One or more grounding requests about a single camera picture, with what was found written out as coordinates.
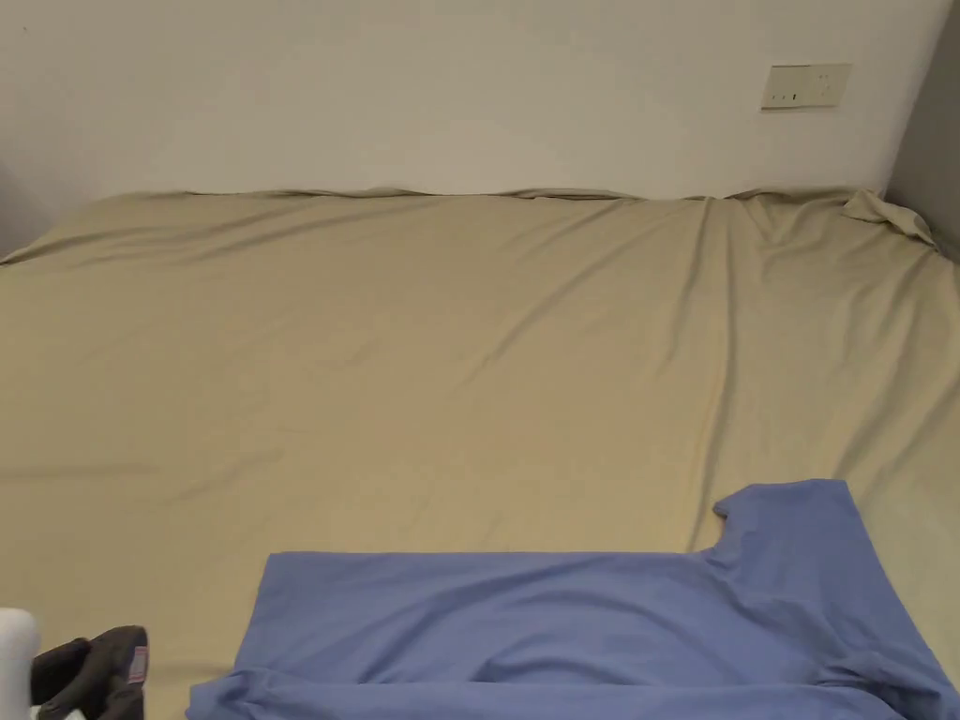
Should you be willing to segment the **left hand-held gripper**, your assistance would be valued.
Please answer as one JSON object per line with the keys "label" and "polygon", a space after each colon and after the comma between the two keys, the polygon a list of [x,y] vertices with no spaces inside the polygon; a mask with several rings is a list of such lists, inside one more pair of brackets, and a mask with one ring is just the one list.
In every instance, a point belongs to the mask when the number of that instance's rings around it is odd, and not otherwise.
{"label": "left hand-held gripper", "polygon": [[149,669],[144,627],[114,627],[36,656],[40,633],[35,616],[8,607],[0,615],[2,719],[32,719],[33,704],[38,719],[144,718]]}

